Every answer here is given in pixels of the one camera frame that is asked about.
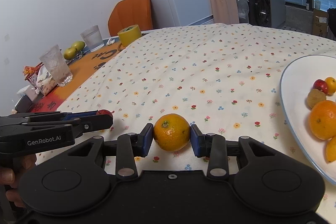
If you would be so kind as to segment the person's left hand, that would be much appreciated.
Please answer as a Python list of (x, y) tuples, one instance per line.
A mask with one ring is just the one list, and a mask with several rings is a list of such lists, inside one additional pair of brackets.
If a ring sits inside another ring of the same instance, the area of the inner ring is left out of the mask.
[(6, 191), (6, 197), (13, 202), (16, 207), (25, 207), (18, 192), (19, 180), (24, 173), (36, 166), (37, 156), (35, 154), (20, 157), (18, 165), (11, 168), (1, 167), (1, 185), (9, 185), (10, 190)]

